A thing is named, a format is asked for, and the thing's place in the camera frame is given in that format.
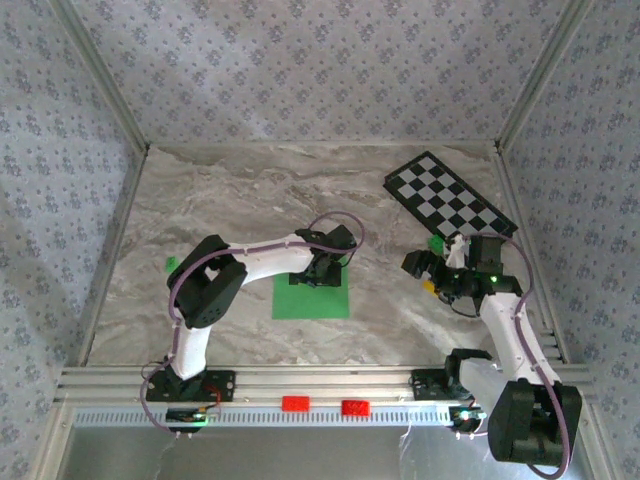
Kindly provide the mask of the grey sheet metal panel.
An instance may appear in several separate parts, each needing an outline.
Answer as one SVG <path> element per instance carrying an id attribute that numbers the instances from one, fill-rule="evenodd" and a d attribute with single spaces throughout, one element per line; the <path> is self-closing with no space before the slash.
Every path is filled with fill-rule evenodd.
<path id="1" fill-rule="evenodd" d="M 56 480 L 540 480 L 435 427 L 79 428 Z"/>

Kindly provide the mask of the black white checkerboard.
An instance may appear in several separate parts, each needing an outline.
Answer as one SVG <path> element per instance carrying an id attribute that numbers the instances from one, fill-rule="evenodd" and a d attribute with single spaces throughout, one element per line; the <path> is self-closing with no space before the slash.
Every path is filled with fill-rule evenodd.
<path id="1" fill-rule="evenodd" d="M 430 233 L 500 234 L 512 237 L 517 225 L 431 152 L 387 174 L 384 189 Z"/>

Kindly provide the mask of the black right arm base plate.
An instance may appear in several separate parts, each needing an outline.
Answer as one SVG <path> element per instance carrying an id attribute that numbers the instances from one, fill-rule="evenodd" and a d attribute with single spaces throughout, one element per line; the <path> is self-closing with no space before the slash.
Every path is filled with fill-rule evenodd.
<path id="1" fill-rule="evenodd" d="M 473 395 L 462 386 L 459 379 L 444 368 L 414 369 L 411 371 L 409 383 L 416 401 L 467 401 L 473 398 Z"/>

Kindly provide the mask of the aluminium front rail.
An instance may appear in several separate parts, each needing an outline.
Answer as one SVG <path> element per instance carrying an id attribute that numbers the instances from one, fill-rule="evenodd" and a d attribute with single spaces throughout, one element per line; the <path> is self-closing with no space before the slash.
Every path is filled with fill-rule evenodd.
<path id="1" fill-rule="evenodd" d="M 335 406 L 343 399 L 374 405 L 409 402 L 412 366 L 249 365 L 237 366 L 235 405 L 278 405 L 284 396 L 307 396 L 314 404 Z M 139 402 L 138 367 L 74 367 L 63 371 L 56 403 L 133 406 Z"/>

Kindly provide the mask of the aluminium table side rail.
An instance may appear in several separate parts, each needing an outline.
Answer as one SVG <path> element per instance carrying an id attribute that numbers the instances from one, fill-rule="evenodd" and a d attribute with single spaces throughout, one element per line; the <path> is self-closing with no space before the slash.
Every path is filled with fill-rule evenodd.
<path id="1" fill-rule="evenodd" d="M 529 315 L 530 322 L 540 338 L 540 342 L 544 344 L 543 349 L 551 353 L 550 363 L 552 365 L 568 364 L 571 362 L 570 356 L 567 352 L 566 342 L 562 338 L 562 332 L 559 330 L 559 323 L 556 318 L 555 308 L 549 297 L 547 282 L 541 273 L 539 256 L 536 252 L 532 234 L 529 231 L 524 206 L 518 198 L 514 175 L 510 172 L 508 163 L 504 160 L 497 147 L 492 147 L 491 154 L 509 216 L 518 226 L 514 239 L 523 248 L 531 266 L 534 291 L 527 300 L 527 307 L 533 311 L 533 314 Z"/>
<path id="2" fill-rule="evenodd" d="M 101 310 L 106 299 L 108 287 L 118 259 L 126 225 L 136 195 L 141 174 L 148 157 L 150 145 L 137 152 L 124 177 L 123 185 L 116 202 L 113 215 L 107 223 L 107 235 L 98 258 L 98 263 L 88 292 L 87 300 L 80 317 L 81 342 L 70 366 L 84 367 L 89 358 Z"/>

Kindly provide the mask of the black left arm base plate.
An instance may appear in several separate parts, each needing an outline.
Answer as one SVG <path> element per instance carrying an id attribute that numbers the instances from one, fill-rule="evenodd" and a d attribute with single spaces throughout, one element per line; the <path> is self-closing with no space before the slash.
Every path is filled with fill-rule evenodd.
<path id="1" fill-rule="evenodd" d="M 166 403 L 231 402 L 235 382 L 236 372 L 233 370 L 205 369 L 188 380 L 182 380 L 167 367 L 151 376 L 145 400 Z"/>

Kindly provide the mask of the aluminium corner post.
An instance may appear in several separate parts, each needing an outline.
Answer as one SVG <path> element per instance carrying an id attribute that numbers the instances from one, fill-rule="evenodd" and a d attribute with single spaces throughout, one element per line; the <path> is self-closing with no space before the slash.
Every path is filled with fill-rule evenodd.
<path id="1" fill-rule="evenodd" d="M 567 0 L 558 21 L 549 32 L 544 48 L 534 63 L 517 101 L 495 139 L 495 148 L 498 153 L 504 154 L 512 148 L 553 72 L 562 60 L 564 52 L 595 3 L 596 0 Z"/>
<path id="2" fill-rule="evenodd" d="M 74 5 L 70 0 L 48 0 L 48 2 L 127 140 L 138 153 L 145 156 L 148 151 L 148 142 Z"/>

